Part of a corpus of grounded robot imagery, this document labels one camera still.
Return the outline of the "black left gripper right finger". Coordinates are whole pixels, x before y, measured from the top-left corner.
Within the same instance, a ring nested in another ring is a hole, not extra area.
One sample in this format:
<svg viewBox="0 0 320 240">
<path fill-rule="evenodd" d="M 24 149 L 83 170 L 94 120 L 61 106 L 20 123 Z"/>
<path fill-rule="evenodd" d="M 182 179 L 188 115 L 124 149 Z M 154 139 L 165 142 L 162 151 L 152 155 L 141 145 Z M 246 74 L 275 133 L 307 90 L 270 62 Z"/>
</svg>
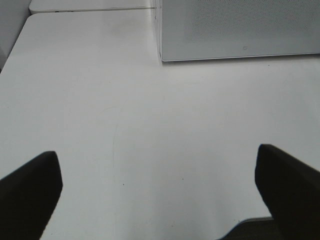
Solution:
<svg viewBox="0 0 320 240">
<path fill-rule="evenodd" d="M 286 240 L 320 238 L 320 172 L 271 144 L 258 148 L 254 181 Z"/>
</svg>

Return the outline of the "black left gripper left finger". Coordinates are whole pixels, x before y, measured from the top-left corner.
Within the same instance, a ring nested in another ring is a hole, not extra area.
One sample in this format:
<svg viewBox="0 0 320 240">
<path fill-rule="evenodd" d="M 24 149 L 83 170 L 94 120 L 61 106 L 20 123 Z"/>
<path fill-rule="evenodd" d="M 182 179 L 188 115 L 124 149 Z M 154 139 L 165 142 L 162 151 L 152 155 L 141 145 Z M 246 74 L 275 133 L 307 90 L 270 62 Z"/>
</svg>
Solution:
<svg viewBox="0 0 320 240">
<path fill-rule="evenodd" d="M 58 156 L 45 151 L 0 180 L 0 238 L 39 240 L 63 189 Z"/>
</svg>

